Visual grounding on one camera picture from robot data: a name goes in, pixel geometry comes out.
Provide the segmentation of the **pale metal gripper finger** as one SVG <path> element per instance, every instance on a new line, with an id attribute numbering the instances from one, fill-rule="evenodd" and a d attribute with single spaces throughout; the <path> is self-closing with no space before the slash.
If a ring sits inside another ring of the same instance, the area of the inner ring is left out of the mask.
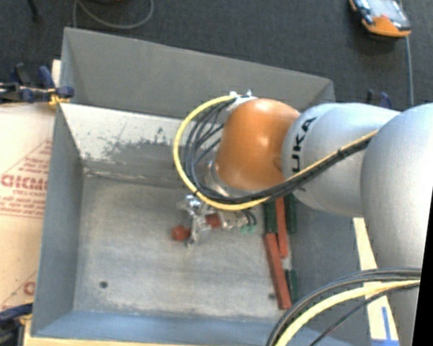
<path id="1" fill-rule="evenodd" d="M 199 241 L 207 237 L 211 231 L 211 226 L 206 219 L 194 218 L 191 222 L 190 234 L 186 239 L 186 245 L 196 245 Z"/>
<path id="2" fill-rule="evenodd" d="M 180 211 L 184 211 L 189 215 L 199 215 L 203 203 L 193 194 L 187 194 L 181 201 L 177 202 L 176 206 Z"/>

